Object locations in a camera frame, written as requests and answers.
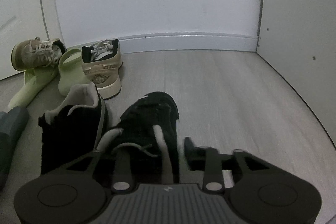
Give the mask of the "black puma sneaker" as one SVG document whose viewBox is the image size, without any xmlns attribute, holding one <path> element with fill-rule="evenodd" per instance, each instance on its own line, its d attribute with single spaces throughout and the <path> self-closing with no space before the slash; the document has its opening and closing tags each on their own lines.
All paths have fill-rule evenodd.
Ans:
<svg viewBox="0 0 336 224">
<path fill-rule="evenodd" d="M 108 110 L 96 85 L 71 87 L 57 108 L 38 119 L 42 128 L 41 175 L 95 150 L 108 124 Z"/>
<path fill-rule="evenodd" d="M 136 183 L 179 183 L 177 120 L 178 108 L 169 94 L 151 92 L 141 97 L 101 138 L 97 150 L 102 155 L 94 178 L 108 185 L 118 156 L 126 155 L 130 157 L 130 171 Z"/>
</svg>

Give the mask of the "light green slide sandal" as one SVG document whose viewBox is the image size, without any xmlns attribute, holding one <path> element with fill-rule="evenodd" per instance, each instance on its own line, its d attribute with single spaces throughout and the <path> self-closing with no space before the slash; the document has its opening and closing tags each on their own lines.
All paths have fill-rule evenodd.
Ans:
<svg viewBox="0 0 336 224">
<path fill-rule="evenodd" d="M 67 96 L 74 85 L 90 83 L 82 70 L 81 62 L 81 50 L 78 48 L 68 50 L 61 57 L 58 64 L 60 74 L 58 90 L 62 96 Z"/>
<path fill-rule="evenodd" d="M 59 73 L 58 68 L 31 68 L 24 72 L 23 87 L 13 96 L 9 102 L 9 109 L 17 106 L 27 107 Z"/>
</svg>

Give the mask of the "white door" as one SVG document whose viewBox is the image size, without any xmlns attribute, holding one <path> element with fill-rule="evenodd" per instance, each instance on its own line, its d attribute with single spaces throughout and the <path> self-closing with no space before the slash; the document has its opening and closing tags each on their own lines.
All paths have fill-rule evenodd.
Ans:
<svg viewBox="0 0 336 224">
<path fill-rule="evenodd" d="M 18 72 L 11 65 L 11 51 L 16 43 L 47 38 L 41 0 L 0 0 L 1 79 Z"/>
</svg>

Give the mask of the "grey-blue slide sandal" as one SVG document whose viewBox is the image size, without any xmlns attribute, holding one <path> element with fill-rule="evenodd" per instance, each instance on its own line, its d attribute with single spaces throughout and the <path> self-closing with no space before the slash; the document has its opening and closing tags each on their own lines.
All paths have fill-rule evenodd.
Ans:
<svg viewBox="0 0 336 224">
<path fill-rule="evenodd" d="M 14 107 L 8 113 L 1 111 L 1 190 L 6 185 L 17 142 L 28 120 L 29 113 L 25 107 Z"/>
</svg>

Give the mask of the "beige jordan sneaker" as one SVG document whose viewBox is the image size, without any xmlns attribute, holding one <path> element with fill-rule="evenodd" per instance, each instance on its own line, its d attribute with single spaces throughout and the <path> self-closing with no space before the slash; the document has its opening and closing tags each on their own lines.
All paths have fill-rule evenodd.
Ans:
<svg viewBox="0 0 336 224">
<path fill-rule="evenodd" d="M 56 67 L 67 49 L 59 39 L 40 37 L 17 43 L 11 51 L 11 64 L 16 71 L 38 67 Z"/>
<path fill-rule="evenodd" d="M 104 99 L 121 90 L 119 69 L 123 64 L 118 39 L 106 39 L 81 49 L 82 69 Z"/>
</svg>

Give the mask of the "white cabinet panel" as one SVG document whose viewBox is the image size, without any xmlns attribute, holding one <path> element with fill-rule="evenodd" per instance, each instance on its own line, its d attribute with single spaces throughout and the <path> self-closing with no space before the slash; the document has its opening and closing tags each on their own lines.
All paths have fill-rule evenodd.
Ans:
<svg viewBox="0 0 336 224">
<path fill-rule="evenodd" d="M 335 0 L 262 0 L 258 54 L 335 139 Z"/>
</svg>

